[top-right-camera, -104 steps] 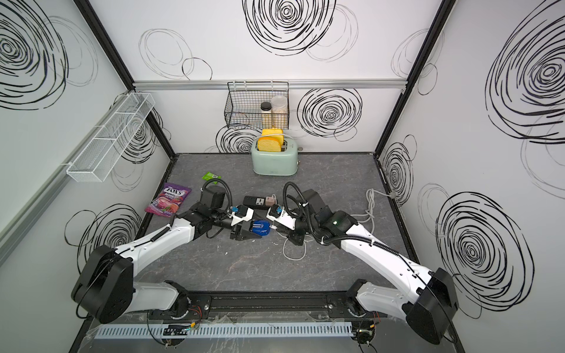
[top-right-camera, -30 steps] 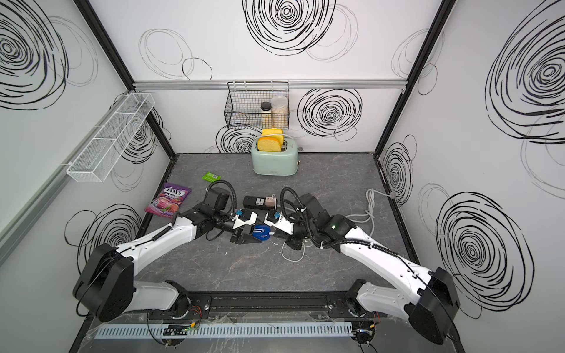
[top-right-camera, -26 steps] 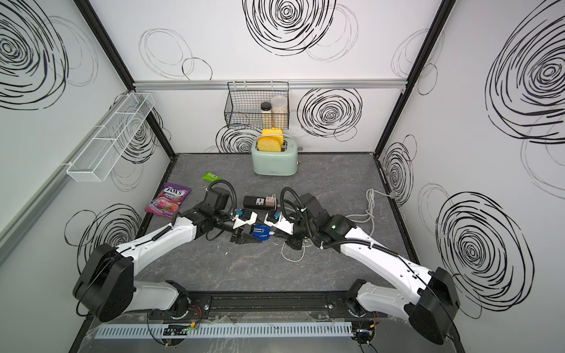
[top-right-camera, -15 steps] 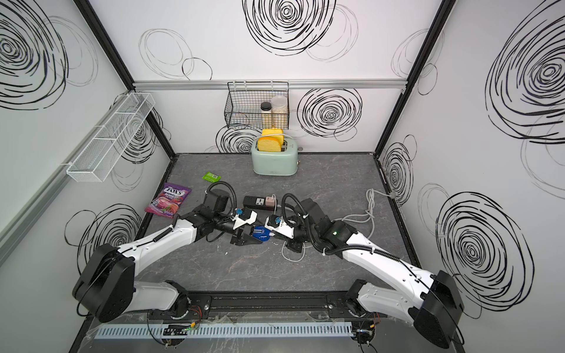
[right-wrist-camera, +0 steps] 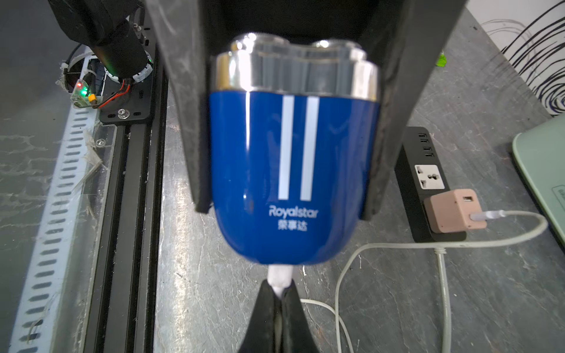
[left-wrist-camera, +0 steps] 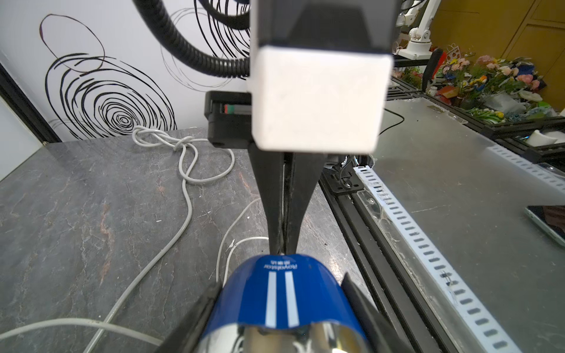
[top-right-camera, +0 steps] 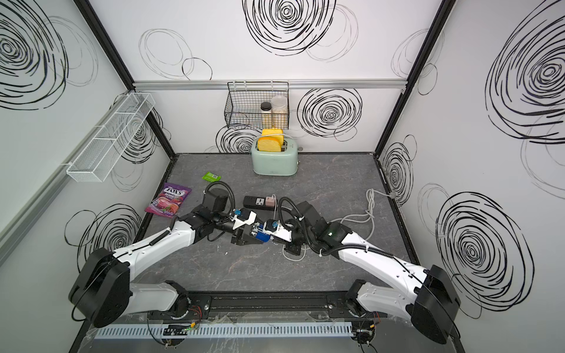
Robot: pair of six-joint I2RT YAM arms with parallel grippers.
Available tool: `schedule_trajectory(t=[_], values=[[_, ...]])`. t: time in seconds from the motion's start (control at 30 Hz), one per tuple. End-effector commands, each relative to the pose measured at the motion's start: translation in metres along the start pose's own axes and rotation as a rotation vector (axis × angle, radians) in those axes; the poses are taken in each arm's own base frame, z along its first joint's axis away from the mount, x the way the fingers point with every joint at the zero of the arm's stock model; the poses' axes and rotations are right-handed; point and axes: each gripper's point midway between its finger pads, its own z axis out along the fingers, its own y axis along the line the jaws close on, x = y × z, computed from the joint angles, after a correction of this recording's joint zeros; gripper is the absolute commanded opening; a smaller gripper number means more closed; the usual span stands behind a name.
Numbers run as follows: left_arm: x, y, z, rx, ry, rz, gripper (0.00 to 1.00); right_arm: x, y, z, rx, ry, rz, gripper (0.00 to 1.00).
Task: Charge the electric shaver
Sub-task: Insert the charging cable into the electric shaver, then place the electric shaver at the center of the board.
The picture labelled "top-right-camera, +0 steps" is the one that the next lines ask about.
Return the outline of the black power strip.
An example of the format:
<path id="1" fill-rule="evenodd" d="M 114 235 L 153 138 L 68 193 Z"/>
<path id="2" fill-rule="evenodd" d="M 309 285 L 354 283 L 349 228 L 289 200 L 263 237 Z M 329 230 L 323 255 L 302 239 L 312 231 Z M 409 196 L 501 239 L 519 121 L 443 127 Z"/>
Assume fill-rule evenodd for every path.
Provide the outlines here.
<path id="1" fill-rule="evenodd" d="M 250 210 L 274 211 L 275 209 L 268 209 L 265 206 L 265 198 L 266 197 L 245 196 L 243 206 Z"/>

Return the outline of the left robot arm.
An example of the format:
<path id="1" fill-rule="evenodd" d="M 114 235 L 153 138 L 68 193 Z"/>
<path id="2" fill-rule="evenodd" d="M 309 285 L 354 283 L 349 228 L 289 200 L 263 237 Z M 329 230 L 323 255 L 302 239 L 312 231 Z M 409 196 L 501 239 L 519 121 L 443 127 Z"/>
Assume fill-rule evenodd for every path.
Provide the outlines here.
<path id="1" fill-rule="evenodd" d="M 207 238 L 213 231 L 239 238 L 250 235 L 257 214 L 235 208 L 235 195 L 225 182 L 214 182 L 204 191 L 202 203 L 184 216 L 173 216 L 164 230 L 127 247 L 92 252 L 69 293 L 74 312 L 96 328 L 122 316 L 161 312 L 184 319 L 191 300 L 184 287 L 167 280 L 137 283 L 136 278 L 169 255 Z"/>

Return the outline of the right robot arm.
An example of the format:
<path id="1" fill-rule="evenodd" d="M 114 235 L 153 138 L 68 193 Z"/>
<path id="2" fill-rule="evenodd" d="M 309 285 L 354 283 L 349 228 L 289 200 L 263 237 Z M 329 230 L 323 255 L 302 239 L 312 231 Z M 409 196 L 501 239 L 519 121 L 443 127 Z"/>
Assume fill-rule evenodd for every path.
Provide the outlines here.
<path id="1" fill-rule="evenodd" d="M 319 257 L 335 257 L 365 270 L 386 284 L 362 283 L 354 290 L 354 307 L 409 320 L 431 341 L 445 344 L 459 339 L 456 316 L 461 300 L 447 272 L 406 262 L 383 251 L 339 222 L 327 222 L 308 202 L 296 204 L 288 197 L 277 203 L 278 214 L 296 222 L 300 241 Z"/>

